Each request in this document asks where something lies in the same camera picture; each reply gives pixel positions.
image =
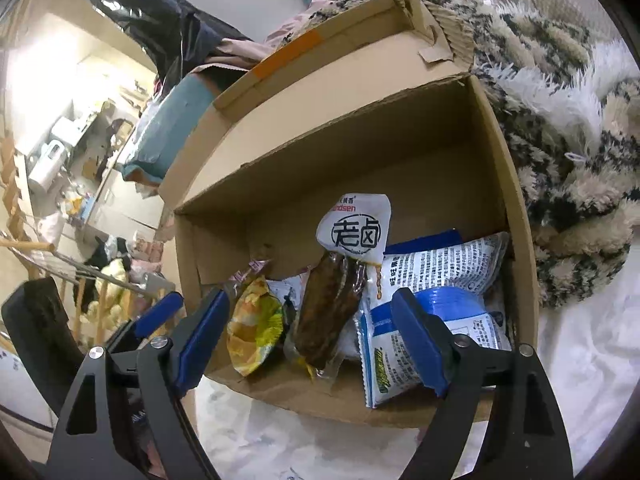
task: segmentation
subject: plastic wrapper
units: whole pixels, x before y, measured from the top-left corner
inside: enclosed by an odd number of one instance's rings
[[[260,366],[282,334],[282,304],[264,276],[253,280],[236,303],[226,326],[231,363],[243,377]]]
[[[136,260],[143,260],[144,262],[156,264],[162,260],[164,242],[149,242],[145,240],[138,231],[136,231],[133,233],[133,240],[128,240],[126,242],[126,248],[129,254],[131,254],[131,256]]]
[[[118,239],[115,236],[109,235],[107,238],[104,243],[104,253],[109,261],[115,260],[118,256]]]
[[[144,260],[133,259],[131,261],[131,270],[129,271],[129,279],[131,283],[143,283],[145,281],[145,275],[148,273],[160,272],[162,269],[161,263],[153,264],[151,262],[145,262]]]
[[[356,318],[367,407],[375,408],[420,383],[391,319],[391,298],[399,288],[408,287],[452,332],[466,333],[481,346],[502,348],[481,295],[496,279],[508,243],[509,234],[498,233],[433,251],[390,254],[382,267],[369,266]],[[427,291],[435,287],[461,290],[446,295],[444,290]]]
[[[229,303],[235,303],[244,290],[251,284],[258,276],[264,273],[266,267],[269,265],[270,260],[251,260],[247,268],[238,270],[228,281],[223,285],[224,291],[229,298]]]
[[[226,56],[224,38],[248,38],[187,0],[89,0],[138,43],[158,69],[162,96],[209,56]]]
[[[391,206],[385,195],[347,194],[322,218],[316,239],[325,249],[309,272],[285,354],[329,384],[353,342],[347,323],[358,311],[367,264],[380,264]]]

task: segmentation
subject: snack package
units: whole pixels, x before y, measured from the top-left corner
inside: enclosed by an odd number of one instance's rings
[[[282,303],[285,331],[289,330],[293,325],[296,314],[300,310],[300,304],[302,303],[302,297],[305,293],[306,280],[308,280],[308,277],[308,272],[302,272],[301,274],[285,278],[284,280],[267,280],[269,290],[280,300],[280,303]],[[337,345],[338,351],[340,351],[345,359],[360,361],[358,334],[353,317],[345,323],[340,332]]]
[[[229,303],[235,303],[248,285],[264,273],[264,269],[270,262],[270,260],[251,260],[247,268],[238,270],[229,278],[223,286],[229,297]]]
[[[391,204],[386,195],[343,195],[318,224],[316,240],[327,251],[380,265],[390,219]]]
[[[420,383],[391,319],[389,302],[393,293],[405,286],[414,293],[456,286],[480,296],[497,276],[508,242],[508,233],[498,233],[453,247],[389,255],[380,270],[368,267],[367,291],[356,316],[367,407],[375,408]],[[489,314],[446,320],[445,324],[481,346],[501,348]]]
[[[231,363],[243,377],[260,366],[282,334],[282,305],[264,276],[253,280],[236,303],[226,326]]]
[[[345,354],[340,348],[350,339],[349,329],[341,334],[358,310],[367,264],[383,261],[390,217],[386,195],[347,194],[318,225],[316,239],[327,250],[309,272],[285,354],[319,378],[332,382],[337,375]]]

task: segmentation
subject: snack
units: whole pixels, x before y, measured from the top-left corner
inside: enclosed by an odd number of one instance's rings
[[[366,284],[366,266],[326,252],[311,270],[293,343],[306,362],[323,370],[345,323],[358,310]]]
[[[226,333],[231,363],[247,377],[264,362],[282,334],[282,305],[269,292],[264,276],[244,290]]]
[[[316,239],[327,250],[309,273],[285,352],[290,360],[315,368],[319,377],[337,374],[344,357],[337,345],[340,334],[357,312],[366,264],[382,263],[390,216],[385,195],[347,194],[318,224]],[[348,333],[343,338],[348,340]]]
[[[420,383],[391,319],[393,293],[404,286],[414,293],[457,286],[480,296],[497,276],[508,241],[509,234],[498,233],[453,247],[386,256],[379,272],[368,267],[367,291],[356,316],[367,407],[375,408]],[[437,314],[444,316],[442,310]],[[489,314],[445,323],[452,332],[466,331],[482,346],[501,348]]]

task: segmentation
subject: vacuum-sealed meat snack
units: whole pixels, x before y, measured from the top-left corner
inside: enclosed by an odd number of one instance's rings
[[[347,194],[318,225],[316,239],[327,251],[309,273],[285,352],[319,377],[335,378],[344,357],[340,333],[358,310],[367,264],[382,263],[390,216],[385,195]]]
[[[367,291],[356,316],[367,407],[375,408],[420,383],[391,319],[394,292],[405,286],[414,294],[427,288],[456,286],[473,293],[482,304],[481,295],[495,280],[508,242],[508,233],[498,233],[433,251],[389,255],[379,270],[367,267]],[[502,347],[489,314],[473,312],[472,317],[457,320],[446,317],[442,308],[437,314],[452,332],[464,332],[481,346]]]
[[[331,273],[324,271],[327,267]],[[358,311],[366,281],[363,262],[336,253],[326,252],[311,270],[293,343],[314,368],[324,370],[333,356],[342,327]]]

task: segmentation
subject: blue and white snack bag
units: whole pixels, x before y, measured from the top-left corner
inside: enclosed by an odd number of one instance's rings
[[[380,265],[390,219],[391,204],[386,195],[349,193],[322,217],[316,239],[328,251]]]
[[[386,256],[367,267],[367,288],[356,314],[368,408],[420,383],[420,377],[391,319],[391,297],[398,288],[419,292],[458,286],[480,297],[494,282],[509,242],[505,232],[433,251]],[[480,346],[502,349],[490,314],[448,320],[453,333],[465,333]]]

